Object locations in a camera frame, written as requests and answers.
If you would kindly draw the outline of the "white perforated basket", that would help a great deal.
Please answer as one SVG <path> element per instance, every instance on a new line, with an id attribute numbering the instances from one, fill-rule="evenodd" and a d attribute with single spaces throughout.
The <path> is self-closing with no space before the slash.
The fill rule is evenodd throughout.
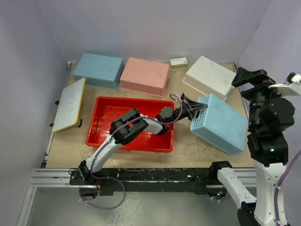
<path id="1" fill-rule="evenodd" d="M 182 81 L 204 95 L 214 94 L 225 101 L 233 89 L 231 83 L 234 77 L 232 70 L 201 56 Z"/>

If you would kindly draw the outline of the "pink perforated basket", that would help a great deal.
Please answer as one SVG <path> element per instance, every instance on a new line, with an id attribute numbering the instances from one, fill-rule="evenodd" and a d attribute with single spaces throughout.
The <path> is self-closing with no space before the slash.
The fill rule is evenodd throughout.
<path id="1" fill-rule="evenodd" d="M 129 57 L 120 77 L 120 87 L 164 97 L 170 78 L 169 68 L 165 63 Z"/>

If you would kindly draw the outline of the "light blue perforated basket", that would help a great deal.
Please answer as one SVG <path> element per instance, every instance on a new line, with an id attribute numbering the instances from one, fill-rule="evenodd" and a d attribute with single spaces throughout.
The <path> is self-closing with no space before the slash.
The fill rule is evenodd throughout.
<path id="1" fill-rule="evenodd" d="M 121 58 L 84 53 L 73 71 L 73 77 L 76 81 L 85 77 L 88 86 L 118 90 L 124 67 Z"/>

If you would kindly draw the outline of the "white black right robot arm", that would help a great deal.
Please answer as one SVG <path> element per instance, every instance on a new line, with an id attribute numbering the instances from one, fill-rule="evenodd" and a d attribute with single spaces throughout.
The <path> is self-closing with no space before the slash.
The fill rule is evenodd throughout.
<path id="1" fill-rule="evenodd" d="M 251 84 L 241 96 L 249 101 L 247 145 L 256 173 L 256 195 L 236 176 L 227 161 L 213 162 L 209 179 L 222 184 L 237 206 L 242 226 L 286 226 L 282 182 L 294 165 L 288 159 L 283 132 L 294 125 L 295 108 L 287 96 L 301 93 L 301 75 L 292 72 L 284 84 L 276 84 L 263 69 L 237 69 L 234 87 Z"/>

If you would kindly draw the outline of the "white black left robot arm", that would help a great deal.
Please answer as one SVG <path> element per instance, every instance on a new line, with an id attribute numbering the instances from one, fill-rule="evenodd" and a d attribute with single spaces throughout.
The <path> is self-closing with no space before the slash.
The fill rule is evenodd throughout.
<path id="1" fill-rule="evenodd" d="M 80 179 L 87 185 L 93 184 L 97 173 L 105 162 L 123 145 L 134 141 L 142 132 L 163 135 L 173 124 L 184 118 L 192 120 L 194 114 L 205 110 L 208 105 L 190 100 L 184 93 L 170 95 L 171 99 L 179 102 L 180 107 L 173 109 L 169 106 L 162 108 L 154 118 L 140 113 L 132 108 L 111 123 L 109 134 L 99 148 L 88 159 L 79 165 Z"/>

